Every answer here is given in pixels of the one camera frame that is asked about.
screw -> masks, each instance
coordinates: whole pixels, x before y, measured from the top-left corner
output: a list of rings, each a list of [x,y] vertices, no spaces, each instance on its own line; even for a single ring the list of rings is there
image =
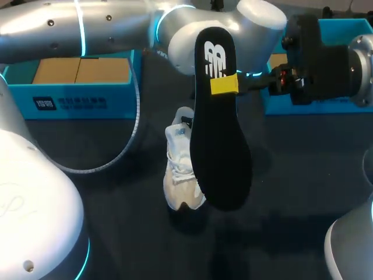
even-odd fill
[[[284,50],[287,50],[289,46],[291,46],[293,43],[294,43],[294,40],[293,38],[290,38],[290,37],[283,37],[281,41],[281,45]]]

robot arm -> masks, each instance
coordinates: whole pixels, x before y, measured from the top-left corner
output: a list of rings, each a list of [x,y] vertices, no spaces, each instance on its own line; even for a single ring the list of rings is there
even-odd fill
[[[262,72],[286,22],[262,0],[241,0],[229,13],[195,9],[188,0],[35,1],[0,10],[0,63],[152,48],[193,75],[196,37],[217,26],[232,34],[238,69]]]
[[[338,97],[349,97],[359,107],[373,105],[373,35],[326,46],[317,18],[297,15],[288,21],[282,45],[288,63],[260,78],[243,79],[246,87],[289,94],[295,105]]]

cable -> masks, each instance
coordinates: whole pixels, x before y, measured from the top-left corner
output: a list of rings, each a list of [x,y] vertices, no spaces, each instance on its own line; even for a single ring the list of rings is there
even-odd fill
[[[116,164],[116,162],[118,162],[127,153],[129,148],[131,147],[131,145],[135,141],[136,134],[138,132],[138,128],[139,128],[139,124],[140,124],[140,89],[139,89],[138,79],[136,77],[136,72],[135,72],[135,69],[133,68],[133,64],[132,64],[131,59],[128,59],[128,64],[129,64],[129,69],[131,70],[131,73],[132,73],[133,84],[135,85],[136,118],[135,118],[135,124],[133,125],[133,130],[132,130],[132,133],[131,133],[131,137],[128,140],[127,144],[125,145],[123,150],[115,158],[113,158],[113,160],[111,160],[110,162],[108,162],[108,163],[106,163],[102,166],[92,168],[92,169],[72,169],[72,168],[65,167],[65,166],[57,163],[56,161],[52,160],[40,147],[38,147],[39,150],[44,154],[44,156],[48,160],[50,160],[54,165],[56,165],[58,168],[60,168],[62,171],[67,172],[67,173],[72,173],[72,174],[91,174],[91,173],[103,171],[103,170],[111,167],[112,165]]]

shoe insole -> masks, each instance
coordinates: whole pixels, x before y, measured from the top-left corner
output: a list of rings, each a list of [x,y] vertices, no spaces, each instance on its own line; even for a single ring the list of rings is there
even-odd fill
[[[216,78],[226,81],[221,76],[235,78],[236,73],[230,33],[219,27],[200,32],[195,45],[191,160],[207,201],[222,211],[236,210],[245,203],[252,180],[251,153],[238,123],[236,93],[217,94],[211,82]]]

new balance logo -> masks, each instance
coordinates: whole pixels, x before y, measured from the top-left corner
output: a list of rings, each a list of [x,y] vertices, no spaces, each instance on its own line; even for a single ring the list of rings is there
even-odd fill
[[[214,45],[210,41],[205,42],[206,74],[211,78],[225,77],[222,71],[226,69],[226,51],[221,45]]]
[[[175,135],[176,136],[180,136],[180,135],[184,135],[184,134],[185,134],[185,128],[180,128],[180,129],[175,130]]]

